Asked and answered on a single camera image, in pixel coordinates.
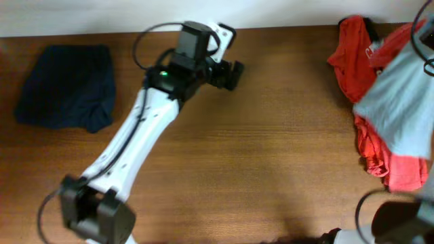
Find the light blue t-shirt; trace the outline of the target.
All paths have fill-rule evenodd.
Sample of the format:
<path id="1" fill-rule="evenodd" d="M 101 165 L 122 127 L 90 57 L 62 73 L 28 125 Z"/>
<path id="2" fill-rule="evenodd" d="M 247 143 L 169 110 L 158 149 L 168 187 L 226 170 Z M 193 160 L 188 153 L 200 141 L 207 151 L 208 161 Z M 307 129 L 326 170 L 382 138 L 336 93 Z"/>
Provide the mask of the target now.
<path id="1" fill-rule="evenodd" d="M 353 111 L 367 119 L 392 153 L 431 158 L 433 78 L 407 44 Z"/>

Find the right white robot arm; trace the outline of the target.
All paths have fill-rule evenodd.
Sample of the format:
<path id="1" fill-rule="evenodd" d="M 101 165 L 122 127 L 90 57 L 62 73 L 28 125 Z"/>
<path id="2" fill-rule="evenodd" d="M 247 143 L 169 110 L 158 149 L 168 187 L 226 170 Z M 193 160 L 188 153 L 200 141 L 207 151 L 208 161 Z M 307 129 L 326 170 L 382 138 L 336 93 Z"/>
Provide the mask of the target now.
<path id="1" fill-rule="evenodd" d="M 433 242 L 433 18 L 408 23 L 380 39 L 369 18 L 339 22 L 328 58 L 353 105 L 356 144 L 366 171 L 383 190 L 409 197 L 388 201 L 369 228 L 340 230 L 337 243 Z"/>

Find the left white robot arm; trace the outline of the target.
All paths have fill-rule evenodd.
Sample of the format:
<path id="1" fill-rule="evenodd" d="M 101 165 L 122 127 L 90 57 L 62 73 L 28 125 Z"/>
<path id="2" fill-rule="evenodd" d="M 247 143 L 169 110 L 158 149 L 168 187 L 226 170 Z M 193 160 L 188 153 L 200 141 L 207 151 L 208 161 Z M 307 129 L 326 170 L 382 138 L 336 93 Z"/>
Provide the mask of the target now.
<path id="1" fill-rule="evenodd" d="M 145 68 L 134 106 L 103 153 L 81 176 L 60 184 L 63 224 L 87 243 L 134 242 L 136 215 L 127 200 L 156 141 L 202 85 L 237 87 L 244 66 L 224 59 L 236 30 L 193 21 L 180 27 L 177 46 Z"/>

